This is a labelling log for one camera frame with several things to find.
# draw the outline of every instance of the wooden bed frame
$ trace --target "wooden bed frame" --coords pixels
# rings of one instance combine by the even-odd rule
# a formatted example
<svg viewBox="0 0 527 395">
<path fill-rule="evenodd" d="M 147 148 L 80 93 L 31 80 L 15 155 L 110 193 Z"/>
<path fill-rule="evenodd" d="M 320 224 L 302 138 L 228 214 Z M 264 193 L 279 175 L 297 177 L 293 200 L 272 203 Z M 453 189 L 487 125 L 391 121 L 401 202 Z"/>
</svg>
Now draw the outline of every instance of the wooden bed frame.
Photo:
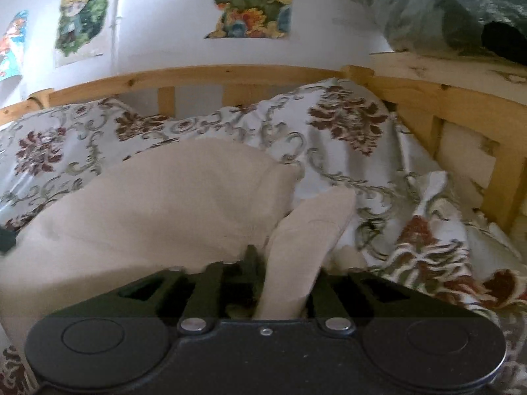
<svg viewBox="0 0 527 395">
<path fill-rule="evenodd" d="M 374 69 L 341 71 L 288 66 L 201 66 L 125 74 L 60 91 L 36 92 L 0 110 L 0 125 L 40 108 L 158 89 L 159 113 L 176 114 L 175 88 L 221 84 L 223 105 L 251 104 L 272 95 L 271 86 L 309 84 L 346 77 L 363 85 L 397 112 L 435 156 L 444 121 L 478 132 L 496 143 L 496 163 L 482 211 L 505 232 L 527 191 L 527 68 L 515 64 L 447 61 L 409 54 L 373 55 Z"/>
</svg>

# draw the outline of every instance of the pillow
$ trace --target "pillow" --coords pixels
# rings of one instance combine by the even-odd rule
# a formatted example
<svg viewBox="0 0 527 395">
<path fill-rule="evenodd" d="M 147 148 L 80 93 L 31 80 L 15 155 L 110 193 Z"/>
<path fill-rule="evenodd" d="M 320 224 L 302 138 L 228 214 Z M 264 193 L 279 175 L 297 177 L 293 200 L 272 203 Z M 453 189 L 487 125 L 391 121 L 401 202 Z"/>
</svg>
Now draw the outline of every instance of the pillow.
<svg viewBox="0 0 527 395">
<path fill-rule="evenodd" d="M 355 192 L 333 187 L 284 218 L 266 248 L 267 271 L 254 319 L 300 316 L 326 255 L 355 214 Z"/>
<path fill-rule="evenodd" d="M 233 141 L 145 151 L 45 209 L 0 265 L 0 316 L 22 348 L 39 319 L 161 269 L 201 271 L 262 249 L 296 167 Z"/>
</svg>

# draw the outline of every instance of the metal screw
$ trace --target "metal screw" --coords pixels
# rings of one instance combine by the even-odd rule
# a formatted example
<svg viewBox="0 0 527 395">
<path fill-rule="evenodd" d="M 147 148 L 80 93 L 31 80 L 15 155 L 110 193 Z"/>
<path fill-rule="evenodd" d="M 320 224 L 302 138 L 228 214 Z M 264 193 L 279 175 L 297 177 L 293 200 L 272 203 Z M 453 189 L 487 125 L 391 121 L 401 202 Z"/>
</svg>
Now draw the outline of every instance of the metal screw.
<svg viewBox="0 0 527 395">
<path fill-rule="evenodd" d="M 347 331 L 351 328 L 351 321 L 346 318 L 330 318 L 326 321 L 326 327 L 332 331 Z"/>
<path fill-rule="evenodd" d="M 260 334 L 261 335 L 271 335 L 272 334 L 272 329 L 271 328 L 261 328 L 260 329 Z"/>
<path fill-rule="evenodd" d="M 181 322 L 181 328 L 185 331 L 203 331 L 207 323 L 201 318 L 187 318 Z"/>
</svg>

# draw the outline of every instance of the brown flower pattern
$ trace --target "brown flower pattern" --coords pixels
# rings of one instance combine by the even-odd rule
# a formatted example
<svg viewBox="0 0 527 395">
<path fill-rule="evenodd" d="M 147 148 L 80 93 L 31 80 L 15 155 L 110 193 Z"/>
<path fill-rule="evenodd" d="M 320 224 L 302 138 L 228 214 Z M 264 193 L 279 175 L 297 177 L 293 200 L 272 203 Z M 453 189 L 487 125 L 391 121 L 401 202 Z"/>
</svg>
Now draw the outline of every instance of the brown flower pattern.
<svg viewBox="0 0 527 395">
<path fill-rule="evenodd" d="M 14 346 L 2 352 L 0 367 L 0 393 L 3 395 L 30 395 L 34 392 L 20 355 Z"/>
<path fill-rule="evenodd" d="M 88 107 L 86 105 L 81 105 L 75 110 L 76 116 L 83 116 L 88 112 Z"/>
<path fill-rule="evenodd" d="M 163 122 L 168 119 L 169 117 L 162 115 L 141 117 L 137 113 L 126 110 L 115 119 L 118 124 L 115 133 L 119 141 L 126 141 L 138 135 L 161 130 Z"/>
<path fill-rule="evenodd" d="M 346 141 L 365 156 L 377 147 L 383 130 L 379 126 L 388 115 L 380 114 L 375 102 L 357 97 L 342 86 L 330 86 L 317 105 L 309 109 L 309 124 L 320 130 L 329 130 L 331 137 Z"/>
<path fill-rule="evenodd" d="M 37 176 L 40 172 L 53 172 L 53 163 L 62 160 L 61 145 L 66 137 L 66 129 L 50 129 L 35 133 L 34 130 L 18 142 L 20 151 L 16 153 L 15 174 L 29 172 Z"/>
<path fill-rule="evenodd" d="M 23 214 L 15 219 L 9 219 L 5 223 L 5 228 L 10 232 L 18 232 L 20 229 L 28 225 L 41 211 L 44 210 L 45 204 L 37 206 L 32 211 Z"/>
<path fill-rule="evenodd" d="M 457 306 L 484 307 L 486 289 L 473 278 L 468 249 L 462 242 L 441 243 L 427 219 L 414 215 L 401 231 L 397 245 L 378 271 L 380 276 Z"/>
</svg>

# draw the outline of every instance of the fabric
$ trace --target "fabric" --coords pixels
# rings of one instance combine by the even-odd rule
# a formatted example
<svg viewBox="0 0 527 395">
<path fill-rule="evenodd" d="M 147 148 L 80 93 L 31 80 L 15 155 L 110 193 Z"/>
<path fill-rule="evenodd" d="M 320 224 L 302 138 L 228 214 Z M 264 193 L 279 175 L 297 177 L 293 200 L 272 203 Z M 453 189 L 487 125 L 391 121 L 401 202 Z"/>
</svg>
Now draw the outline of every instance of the fabric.
<svg viewBox="0 0 527 395">
<path fill-rule="evenodd" d="M 65 196 L 0 267 L 0 316 L 14 346 L 46 315 L 165 268 L 200 272 L 264 247 L 291 206 L 293 166 L 233 141 L 149 150 Z"/>
<path fill-rule="evenodd" d="M 355 213 L 355 192 L 333 187 L 304 200 L 284 218 L 265 248 L 267 270 L 254 319 L 300 317 L 322 262 Z"/>
<path fill-rule="evenodd" d="M 335 185 L 355 190 L 357 212 L 330 264 L 342 271 L 366 262 L 385 278 L 487 316 L 509 347 L 495 387 L 527 393 L 527 278 L 512 258 L 500 258 L 504 250 L 516 254 L 459 202 L 450 174 L 396 114 L 348 81 L 330 79 L 184 120 L 140 117 L 114 99 L 27 115 L 0 132 L 0 224 L 23 235 L 43 208 L 123 159 L 206 137 L 231 138 L 298 167 L 303 177 L 293 209 Z M 492 265 L 481 268 L 476 261 Z M 7 385 L 0 378 L 0 389 Z"/>
</svg>

